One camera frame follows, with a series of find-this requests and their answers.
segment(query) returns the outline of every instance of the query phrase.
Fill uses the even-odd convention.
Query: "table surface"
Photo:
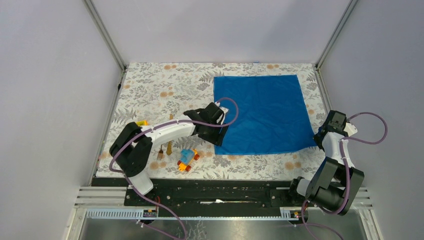
[[[299,79],[313,131],[326,114],[312,64],[281,63],[131,63],[122,84],[112,123],[99,156],[97,177],[122,177],[109,171],[109,148],[127,123],[167,121],[190,109],[204,108],[214,100],[215,76],[293,75]],[[189,172],[179,171],[177,162],[184,148],[196,148],[200,159]],[[318,147],[268,155],[215,155],[211,143],[196,137],[172,141],[172,154],[157,160],[158,149],[150,153],[147,172],[151,178],[292,180],[310,179],[324,159]]]

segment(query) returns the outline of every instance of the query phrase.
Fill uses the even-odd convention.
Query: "white wall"
[[[350,142],[365,172],[385,240],[422,239],[424,208],[424,1],[359,1],[322,67],[333,108],[372,111],[387,120],[377,146]],[[383,132],[372,117],[354,119],[359,137]]]
[[[82,0],[0,0],[0,239],[61,238],[119,74]]]
[[[315,63],[348,3],[94,0],[126,63]]]

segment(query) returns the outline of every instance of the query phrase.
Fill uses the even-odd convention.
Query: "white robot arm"
[[[152,149],[181,137],[198,135],[200,138],[221,146],[228,126],[212,127],[193,123],[193,121],[209,125],[222,125],[228,109],[220,107],[218,102],[211,102],[206,108],[188,110],[183,115],[156,125],[138,126],[135,122],[128,123],[109,152],[115,156],[134,136],[147,132],[133,144],[126,147],[116,159],[126,177],[134,188],[145,195],[153,188],[153,183],[145,167]]]
[[[325,159],[311,180],[303,177],[293,179],[290,185],[291,194],[304,196],[310,202],[330,211],[339,209],[343,205],[344,199],[348,198],[343,210],[338,213],[339,215],[346,214],[352,204],[351,200],[355,198],[364,180],[364,173],[354,168],[349,157],[348,140],[343,139],[357,132],[357,128],[347,122],[344,113],[331,110],[324,124],[313,137],[318,147],[325,151]],[[340,141],[342,141],[345,160],[349,167],[348,192],[346,190],[346,166],[341,154]],[[334,179],[346,188],[342,189],[331,185]]]

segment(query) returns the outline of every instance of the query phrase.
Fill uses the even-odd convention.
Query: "purple cable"
[[[155,126],[154,128],[153,128],[153,130],[157,130],[157,129],[160,129],[160,128],[163,128],[163,127],[165,127],[165,126],[168,126],[168,125],[172,125],[172,124],[178,124],[178,123],[194,123],[194,124],[201,124],[201,125],[205,125],[205,126],[209,126],[209,127],[214,127],[214,128],[222,128],[222,127],[226,127],[226,126],[229,126],[229,125],[231,125],[231,124],[233,124],[235,121],[236,121],[236,119],[239,117],[239,106],[237,105],[237,103],[233,100],[233,99],[231,99],[231,98],[229,98],[229,97],[222,97],[222,98],[220,98],[218,101],[216,101],[217,103],[219,103],[219,102],[221,102],[222,100],[228,100],[228,101],[230,101],[230,102],[232,102],[233,104],[234,104],[234,106],[235,106],[235,117],[234,117],[234,119],[232,120],[232,121],[230,121],[229,123],[226,123],[226,124],[222,124],[222,125],[218,125],[218,124],[210,124],[210,123],[206,123],[206,122],[201,122],[201,121],[194,121],[194,120],[179,120],[179,121],[170,121],[170,122],[165,122],[165,123],[162,123],[162,124],[160,124],[160,125],[157,125],[157,126]],[[135,135],[133,138],[131,138],[127,143],[125,143],[122,147],[121,147],[121,149],[119,149],[119,151],[115,154],[115,156],[113,156],[113,158],[112,158],[112,160],[110,161],[110,163],[109,163],[109,170],[111,171],[111,172],[114,172],[114,173],[121,173],[121,174],[124,174],[124,172],[122,171],[122,170],[117,170],[117,169],[114,169],[113,168],[113,165],[114,165],[114,163],[115,163],[115,161],[117,160],[117,158],[118,158],[118,156],[129,146],[129,145],[131,145],[135,140],[137,140],[138,138],[140,138],[141,136],[143,136],[143,135],[145,135],[145,134],[148,134],[148,133],[150,133],[152,131],[152,129],[147,129],[146,131],[143,131],[143,132],[141,132],[141,133],[139,133],[139,134],[137,134],[137,135]],[[126,179],[126,181],[128,182],[128,184],[129,185],[133,185],[132,184],[132,182],[131,182],[131,180],[127,177],[127,176],[125,176],[125,174],[124,174],[124,178]],[[155,231],[157,231],[157,232],[159,232],[159,233],[161,233],[161,234],[164,234],[164,235],[166,235],[166,236],[168,236],[168,237],[170,237],[170,238],[173,238],[173,239],[177,239],[177,240],[185,240],[185,239],[187,239],[187,230],[186,230],[186,227],[184,226],[184,223],[181,221],[181,219],[177,216],[177,214],[175,213],[175,212],[173,212],[171,209],[169,209],[167,206],[165,206],[165,205],[163,205],[163,204],[160,204],[160,203],[158,203],[158,202],[156,202],[156,201],[153,201],[153,200],[150,200],[150,199],[148,199],[147,197],[145,197],[141,192],[139,192],[135,187],[133,187],[133,190],[134,190],[134,192],[136,192],[141,198],[143,198],[144,200],[146,200],[146,201],[148,201],[149,203],[152,203],[152,204],[155,204],[155,205],[157,205],[157,206],[159,206],[159,207],[162,207],[162,208],[164,208],[164,209],[166,209],[168,212],[170,212],[177,220],[178,220],[178,222],[179,222],[179,224],[181,224],[181,226],[182,226],[182,229],[184,230],[184,238],[178,238],[178,237],[176,237],[176,236],[172,236],[171,234],[169,234],[169,233],[166,233],[165,231],[163,231],[163,230],[160,230],[159,228],[156,228],[156,227],[154,227],[154,226],[150,226],[150,225],[148,225],[148,224],[144,224],[143,226],[146,226],[147,228],[150,228],[150,229],[153,229],[153,230],[155,230]]]
[[[343,236],[342,236],[340,233],[338,233],[336,230],[332,229],[332,228],[331,228],[331,227],[329,227],[329,226],[322,225],[322,224],[318,224],[318,223],[308,223],[307,225],[308,225],[308,226],[312,226],[312,227],[319,227],[319,228],[323,228],[323,229],[330,230],[330,231],[332,231],[333,233],[337,234],[337,236],[339,236],[339,237],[340,237],[340,239],[344,240]],[[296,227],[304,227],[304,226],[305,226],[305,224],[303,224],[303,223],[296,224]],[[282,227],[282,228],[287,228],[287,227],[292,228],[292,227],[293,227],[293,225],[291,225],[291,224],[290,224],[290,225],[283,225],[283,226],[281,226],[281,227]]]
[[[131,180],[127,176],[124,176],[124,177],[125,177],[126,181],[130,185],[133,185],[132,182],[131,182]],[[184,230],[184,238],[179,238],[179,237],[176,237],[176,236],[172,236],[171,234],[169,234],[169,233],[167,233],[167,232],[165,232],[163,230],[160,230],[157,227],[150,226],[148,224],[143,224],[143,226],[146,226],[149,229],[153,229],[153,230],[155,230],[155,231],[157,231],[157,232],[159,232],[159,233],[161,233],[163,235],[166,235],[166,236],[168,236],[168,237],[170,237],[172,239],[176,239],[176,240],[185,240],[185,239],[187,239],[187,229],[186,229],[186,226],[184,226],[183,221],[181,221],[181,219],[177,216],[177,214],[174,211],[172,211],[171,209],[169,209],[167,206],[165,206],[163,204],[160,204],[159,202],[156,202],[156,201],[153,201],[153,200],[148,199],[141,192],[139,192],[137,190],[137,188],[133,187],[132,190],[134,190],[135,193],[137,193],[142,199],[146,200],[147,202],[149,202],[151,204],[154,204],[154,205],[157,205],[159,207],[162,207],[162,208],[166,209],[168,212],[170,212],[178,220],[179,224],[182,226],[182,229]]]
[[[310,234],[310,235],[311,235],[314,239],[319,240],[319,239],[318,239],[318,237],[317,237],[317,236],[315,236],[315,235],[312,233],[312,231],[309,229],[308,225],[311,225],[311,226],[316,226],[316,227],[321,227],[321,228],[328,229],[328,230],[332,231],[333,233],[337,234],[337,236],[339,236],[341,240],[345,240],[345,239],[343,238],[343,236],[342,236],[340,233],[338,233],[336,230],[332,229],[332,228],[331,228],[331,227],[329,227],[329,226],[325,226],[325,225],[321,225],[321,224],[317,224],[317,223],[306,223],[306,222],[305,222],[305,206],[306,206],[306,203],[307,203],[307,202],[308,202],[308,200],[305,200],[305,201],[302,203],[302,209],[301,209],[300,213],[301,213],[301,215],[302,215],[302,222],[303,222],[303,226],[306,228],[306,230],[309,232],[309,234]]]
[[[375,114],[373,112],[364,111],[364,112],[360,112],[360,113],[357,113],[357,114],[349,117],[347,120],[350,121],[351,119],[354,119],[357,116],[363,115],[363,114],[373,115],[373,116],[377,117],[378,119],[380,119],[382,121],[382,123],[384,124],[384,135],[383,135],[383,137],[381,137],[381,139],[378,140],[378,141],[365,141],[365,140],[362,140],[362,139],[359,139],[359,138],[356,138],[356,137],[350,137],[350,136],[344,137],[343,139],[353,140],[353,141],[357,141],[357,142],[360,142],[360,143],[371,144],[371,145],[376,145],[376,144],[383,142],[384,139],[386,139],[386,137],[387,137],[387,133],[388,133],[389,128],[387,127],[387,122],[381,116],[379,116],[378,114]]]

